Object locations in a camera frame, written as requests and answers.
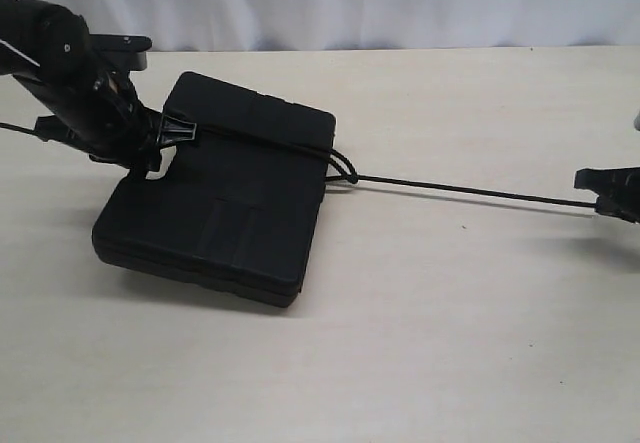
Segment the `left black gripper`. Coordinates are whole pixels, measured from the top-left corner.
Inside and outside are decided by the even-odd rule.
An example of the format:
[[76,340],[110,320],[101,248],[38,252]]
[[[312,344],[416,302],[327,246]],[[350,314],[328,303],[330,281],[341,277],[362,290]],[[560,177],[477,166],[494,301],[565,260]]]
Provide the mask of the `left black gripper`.
[[168,159],[160,149],[197,141],[196,123],[146,107],[128,74],[114,67],[73,92],[64,123],[94,159],[129,168],[134,181],[162,179]]

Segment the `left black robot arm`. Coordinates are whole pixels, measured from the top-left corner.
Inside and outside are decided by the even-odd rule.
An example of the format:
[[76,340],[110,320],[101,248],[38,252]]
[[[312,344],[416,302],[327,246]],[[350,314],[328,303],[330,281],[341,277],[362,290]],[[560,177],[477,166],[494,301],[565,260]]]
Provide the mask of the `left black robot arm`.
[[96,34],[43,0],[1,0],[1,73],[49,110],[29,134],[97,163],[157,172],[165,148],[193,144],[197,126],[145,106],[130,74],[147,67],[147,36]]

